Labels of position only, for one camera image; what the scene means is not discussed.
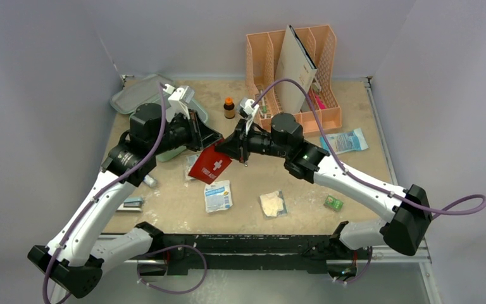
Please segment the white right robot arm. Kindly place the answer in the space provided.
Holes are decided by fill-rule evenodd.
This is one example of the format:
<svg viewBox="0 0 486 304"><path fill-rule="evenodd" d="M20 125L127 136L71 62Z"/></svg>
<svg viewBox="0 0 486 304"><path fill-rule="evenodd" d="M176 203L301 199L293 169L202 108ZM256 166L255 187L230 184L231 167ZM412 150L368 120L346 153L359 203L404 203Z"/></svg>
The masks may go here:
<svg viewBox="0 0 486 304"><path fill-rule="evenodd" d="M240 119L215 150L241 163L252 153L282 158L285 169L296 179L340 192L376 213L377 220L339 224L330 240L331 252L339 258L380 245L413 256L432 221L425 211L429 204L424 189L417 185L404 189L343 164L305 140L302 125L288 113L275 115L269 131Z"/></svg>

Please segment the red first aid pouch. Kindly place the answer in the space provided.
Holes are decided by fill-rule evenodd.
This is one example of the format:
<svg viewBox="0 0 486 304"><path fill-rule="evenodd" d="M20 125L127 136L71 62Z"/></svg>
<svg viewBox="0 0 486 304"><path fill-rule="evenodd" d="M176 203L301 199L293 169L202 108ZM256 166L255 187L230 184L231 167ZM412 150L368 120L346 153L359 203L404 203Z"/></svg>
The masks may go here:
<svg viewBox="0 0 486 304"><path fill-rule="evenodd" d="M224 153L216 151L216 145L204 149L189 170L188 176L205 184L211 184L232 163Z"/></svg>

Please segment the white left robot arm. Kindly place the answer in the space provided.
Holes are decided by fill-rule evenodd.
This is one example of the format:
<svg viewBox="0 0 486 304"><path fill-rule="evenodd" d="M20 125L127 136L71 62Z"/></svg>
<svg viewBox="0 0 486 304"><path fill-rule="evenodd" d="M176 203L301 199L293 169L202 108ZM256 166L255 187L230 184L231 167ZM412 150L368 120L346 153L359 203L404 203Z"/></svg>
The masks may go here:
<svg viewBox="0 0 486 304"><path fill-rule="evenodd" d="M166 250L163 232L145 222L107 246L96 243L118 207L155 168L156 156L181 146L202 151L222 137L197 111L185 110L168 120L156 103L139 106L129 124L70 221L50 242L35 245L28 253L46 281L54 281L76 298L87 296L105 273L129 258L155 259Z"/></svg>

